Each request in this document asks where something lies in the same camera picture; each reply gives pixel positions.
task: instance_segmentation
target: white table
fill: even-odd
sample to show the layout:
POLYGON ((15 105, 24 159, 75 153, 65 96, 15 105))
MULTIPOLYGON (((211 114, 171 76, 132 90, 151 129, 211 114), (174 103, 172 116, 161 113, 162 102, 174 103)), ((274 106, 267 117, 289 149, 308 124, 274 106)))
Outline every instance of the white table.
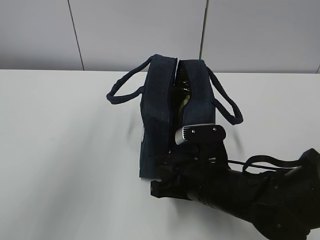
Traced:
MULTIPOLYGON (((0 70, 0 239, 264 240, 223 212, 150 196, 138 178, 140 98, 116 106, 105 98, 123 74, 0 70)), ((231 126, 217 113, 230 159, 320 151, 320 75, 217 76, 244 117, 231 126)))

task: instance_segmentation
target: bag handle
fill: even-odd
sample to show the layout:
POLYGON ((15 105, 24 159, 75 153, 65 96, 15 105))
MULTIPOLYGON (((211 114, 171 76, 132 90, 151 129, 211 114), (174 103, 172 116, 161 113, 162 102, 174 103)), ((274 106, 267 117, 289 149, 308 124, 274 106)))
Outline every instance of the bag handle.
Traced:
POLYGON ((227 95, 226 91, 222 87, 216 75, 211 71, 211 69, 208 67, 207 69, 213 86, 222 95, 222 97, 231 105, 234 116, 231 115, 228 112, 228 110, 215 97, 213 97, 213 104, 230 124, 236 125, 242 123, 244 119, 237 104, 227 95))
POLYGON ((125 102, 128 102, 131 99, 134 99, 139 96, 139 94, 143 94, 145 92, 145 86, 139 87, 135 92, 123 95, 123 96, 115 96, 116 92, 123 86, 123 84, 126 83, 126 81, 129 80, 134 74, 140 72, 143 70, 148 64, 151 62, 152 57, 149 57, 147 61, 142 63, 140 66, 136 67, 135 69, 128 72, 126 75, 124 75, 122 78, 120 78, 116 83, 113 85, 111 91, 106 95, 106 99, 109 100, 109 102, 113 105, 115 104, 123 104, 125 102))

